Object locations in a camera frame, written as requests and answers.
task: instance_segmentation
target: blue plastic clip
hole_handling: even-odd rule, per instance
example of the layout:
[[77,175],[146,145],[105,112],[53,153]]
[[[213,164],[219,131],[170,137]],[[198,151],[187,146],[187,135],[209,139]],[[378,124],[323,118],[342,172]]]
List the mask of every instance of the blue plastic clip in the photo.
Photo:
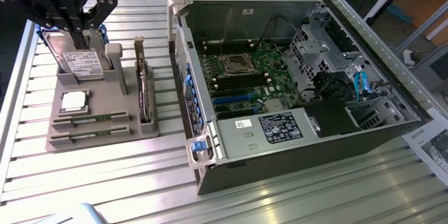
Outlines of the blue plastic clip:
[[205,141],[193,142],[193,144],[190,145],[190,150],[193,152],[199,152],[199,151],[206,150],[206,143],[205,143]]
[[358,77],[361,76],[362,78],[362,90],[366,90],[369,93],[371,93],[371,90],[369,88],[369,82],[366,80],[366,74],[363,71],[359,71],[354,74],[354,81],[353,81],[353,85],[354,85],[354,93],[355,93],[355,102],[358,101]]

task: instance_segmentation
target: green circuit board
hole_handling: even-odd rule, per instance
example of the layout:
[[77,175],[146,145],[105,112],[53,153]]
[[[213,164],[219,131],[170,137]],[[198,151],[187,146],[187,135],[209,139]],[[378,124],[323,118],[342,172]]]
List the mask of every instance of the green circuit board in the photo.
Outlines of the green circuit board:
[[214,104],[215,99],[225,99],[238,96],[213,96],[214,92],[217,92],[218,90],[213,86],[213,78],[225,78],[229,76],[229,74],[226,73],[225,59],[227,56],[238,55],[241,54],[206,55],[199,58],[199,63],[207,85],[207,91],[211,97],[217,117],[223,119],[223,115],[234,114],[234,112],[238,111],[247,112],[249,110],[253,111],[253,114],[266,113],[267,108],[265,105],[265,101],[271,99],[278,99],[282,109],[289,109],[297,100],[293,81],[283,66],[281,53],[274,49],[271,44],[265,43],[259,44],[254,52],[249,52],[245,54],[246,59],[250,60],[250,63],[253,65],[251,72],[233,76],[247,76],[250,74],[267,73],[270,82],[261,86],[243,88],[245,94],[238,95],[249,95],[250,98],[246,101]]

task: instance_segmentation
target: hard drive label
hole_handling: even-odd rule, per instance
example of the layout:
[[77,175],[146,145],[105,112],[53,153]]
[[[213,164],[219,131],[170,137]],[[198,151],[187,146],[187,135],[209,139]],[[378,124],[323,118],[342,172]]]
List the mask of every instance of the hard drive label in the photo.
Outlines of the hard drive label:
[[270,144],[302,138],[290,112],[258,117],[265,138]]
[[65,52],[62,55],[74,76],[102,74],[98,55],[94,51]]

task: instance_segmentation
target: side panel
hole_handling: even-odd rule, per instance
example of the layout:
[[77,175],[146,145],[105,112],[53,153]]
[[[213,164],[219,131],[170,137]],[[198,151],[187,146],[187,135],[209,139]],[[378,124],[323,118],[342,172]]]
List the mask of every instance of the side panel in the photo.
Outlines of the side panel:
[[365,132],[361,136],[339,138],[254,159],[210,167],[199,178],[198,195],[361,155],[414,129],[418,124],[419,122],[411,122],[402,125],[401,129],[387,127]]

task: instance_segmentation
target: barcode label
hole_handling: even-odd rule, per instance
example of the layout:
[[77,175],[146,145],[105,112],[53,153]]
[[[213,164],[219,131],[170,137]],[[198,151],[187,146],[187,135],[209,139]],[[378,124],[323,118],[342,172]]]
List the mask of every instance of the barcode label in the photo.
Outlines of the barcode label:
[[62,55],[74,76],[102,74],[98,55],[94,51],[65,52]]

